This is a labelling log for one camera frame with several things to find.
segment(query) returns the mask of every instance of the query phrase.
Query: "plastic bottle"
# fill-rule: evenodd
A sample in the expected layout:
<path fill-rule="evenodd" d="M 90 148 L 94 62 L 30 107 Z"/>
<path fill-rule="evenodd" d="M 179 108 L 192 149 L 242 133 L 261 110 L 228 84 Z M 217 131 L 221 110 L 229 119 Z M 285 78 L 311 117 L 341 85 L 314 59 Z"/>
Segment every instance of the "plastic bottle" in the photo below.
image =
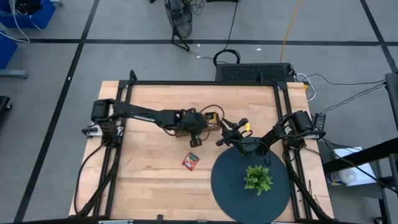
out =
<path fill-rule="evenodd" d="M 352 169 L 345 169 L 326 175 L 326 181 L 332 185 L 350 184 L 356 181 L 356 173 Z"/>

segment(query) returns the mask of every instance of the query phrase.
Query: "black stand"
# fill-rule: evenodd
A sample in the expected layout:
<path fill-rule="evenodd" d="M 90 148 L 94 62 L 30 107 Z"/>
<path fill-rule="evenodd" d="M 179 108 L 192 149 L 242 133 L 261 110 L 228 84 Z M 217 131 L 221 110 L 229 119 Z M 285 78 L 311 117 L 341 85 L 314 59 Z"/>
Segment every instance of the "black stand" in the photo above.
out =
<path fill-rule="evenodd" d="M 185 45 L 185 47 L 184 47 L 184 46 L 181 46 L 180 44 L 175 43 L 175 42 L 174 42 L 174 36 L 177 36 L 177 37 L 181 40 L 181 42 Z M 180 36 L 180 34 L 178 33 L 178 31 L 176 30 L 175 27 L 173 28 L 172 44 L 174 44 L 174 45 L 176 45 L 177 47 L 180 47 L 180 48 L 186 50 L 187 52 L 189 52 L 189 49 L 190 49 L 189 46 L 188 46 L 188 45 L 185 43 L 185 41 L 182 39 L 182 37 Z"/>

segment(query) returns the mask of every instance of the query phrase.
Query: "wooden table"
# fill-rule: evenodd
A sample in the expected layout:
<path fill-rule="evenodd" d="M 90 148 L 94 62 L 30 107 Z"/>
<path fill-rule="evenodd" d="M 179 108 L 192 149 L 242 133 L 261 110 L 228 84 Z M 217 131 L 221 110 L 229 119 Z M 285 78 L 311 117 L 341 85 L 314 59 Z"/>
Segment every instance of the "wooden table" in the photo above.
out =
<path fill-rule="evenodd" d="M 292 111 L 309 112 L 303 84 L 288 83 L 288 87 Z M 117 90 L 118 82 L 103 82 L 99 99 L 115 98 Z M 282 91 L 280 97 L 285 113 Z M 247 118 L 256 137 L 265 135 L 278 120 L 271 86 L 134 85 L 130 103 L 154 110 L 192 107 L 200 110 L 209 104 L 218 104 L 230 121 Z M 190 148 L 190 136 L 176 139 L 155 124 L 128 119 L 111 218 L 154 220 L 158 214 L 163 214 L 165 220 L 230 221 L 231 218 L 216 203 L 210 186 L 213 164 L 228 148 L 217 147 L 215 142 L 219 139 L 221 133 L 214 131 L 201 147 Z M 318 151 L 316 141 L 306 142 L 308 148 Z M 99 144 L 100 138 L 89 139 L 84 158 Z M 271 150 L 282 158 L 281 141 L 272 145 Z M 188 152 L 200 158 L 193 172 L 182 165 Z M 100 150 L 83 169 L 78 192 L 79 209 L 98 186 L 103 157 L 104 150 Z M 311 180 L 314 198 L 326 214 L 333 217 L 319 155 L 301 150 L 301 157 L 307 187 Z M 300 193 L 297 193 L 297 200 L 300 216 L 305 217 Z M 100 214 L 104 213 L 104 205 L 102 203 Z M 292 199 L 276 221 L 294 221 Z"/>

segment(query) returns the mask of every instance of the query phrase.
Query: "potted plant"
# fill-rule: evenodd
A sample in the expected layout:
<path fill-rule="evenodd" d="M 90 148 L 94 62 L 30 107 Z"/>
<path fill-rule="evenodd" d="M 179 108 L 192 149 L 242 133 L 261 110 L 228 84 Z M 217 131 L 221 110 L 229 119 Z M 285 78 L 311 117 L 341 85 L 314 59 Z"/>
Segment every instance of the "potted plant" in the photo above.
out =
<path fill-rule="evenodd" d="M 248 173 L 244 180 L 246 181 L 245 189 L 257 190 L 257 195 L 260 195 L 263 190 L 271 189 L 272 177 L 268 176 L 269 169 L 255 165 L 248 166 L 246 169 Z"/>

